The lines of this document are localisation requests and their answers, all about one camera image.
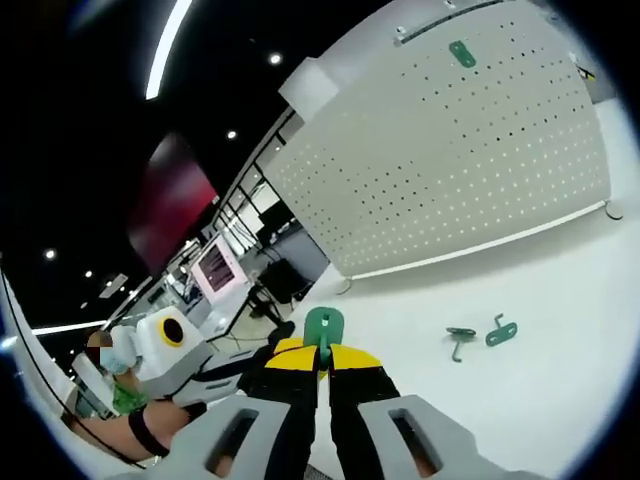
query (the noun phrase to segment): computer monitor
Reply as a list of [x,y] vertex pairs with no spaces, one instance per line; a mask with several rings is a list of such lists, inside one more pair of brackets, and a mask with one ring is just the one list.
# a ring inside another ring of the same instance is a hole
[[218,235],[191,266],[194,280],[211,305],[250,282],[222,235]]
[[260,214],[260,220],[264,227],[257,233],[258,240],[263,245],[269,245],[271,235],[277,233],[287,222],[294,218],[289,207],[282,201],[274,203],[271,207]]

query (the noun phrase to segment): green object on floor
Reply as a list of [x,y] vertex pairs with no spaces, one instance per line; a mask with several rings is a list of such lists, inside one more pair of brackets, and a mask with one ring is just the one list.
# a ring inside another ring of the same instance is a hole
[[496,322],[496,326],[498,327],[496,330],[492,330],[489,332],[485,338],[485,342],[487,343],[487,347],[495,347],[496,345],[500,345],[507,340],[511,340],[518,333],[518,325],[514,322],[507,323],[506,325],[500,324],[500,319],[504,317],[504,314],[496,315],[493,319]]
[[472,341],[476,336],[476,331],[471,328],[458,328],[458,327],[448,327],[447,332],[451,334],[451,338],[456,342],[456,346],[453,349],[453,353],[451,354],[451,360],[456,363],[462,362],[462,359],[458,357],[458,351],[460,350],[460,345],[465,342]]

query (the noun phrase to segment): person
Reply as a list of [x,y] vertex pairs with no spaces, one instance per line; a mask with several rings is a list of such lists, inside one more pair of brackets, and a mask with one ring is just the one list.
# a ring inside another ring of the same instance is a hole
[[144,407],[149,399],[138,391],[133,370],[119,362],[113,353],[113,341],[109,333],[97,330],[87,341],[89,358],[100,370],[108,372],[113,379],[113,408],[122,415]]
[[181,408],[171,401],[146,398],[138,391],[132,369],[113,355],[113,342],[105,331],[91,333],[86,353],[96,366],[112,376],[113,405],[123,415],[107,420],[67,418],[66,421],[75,434],[107,453],[114,455],[115,450],[136,462],[155,455],[166,456],[174,435],[206,411],[204,404]]

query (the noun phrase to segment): pink screen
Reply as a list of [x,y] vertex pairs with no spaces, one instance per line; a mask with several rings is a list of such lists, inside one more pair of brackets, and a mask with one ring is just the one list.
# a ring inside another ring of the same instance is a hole
[[215,197],[189,145],[178,134],[167,135],[147,164],[127,228],[152,275],[164,268]]

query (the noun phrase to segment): white pegboard wall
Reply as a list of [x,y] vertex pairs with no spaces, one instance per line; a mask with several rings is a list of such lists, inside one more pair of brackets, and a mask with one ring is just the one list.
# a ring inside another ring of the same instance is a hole
[[[450,53],[458,40],[474,67]],[[462,14],[379,58],[265,174],[347,276],[508,237],[610,194],[582,79],[522,2]]]

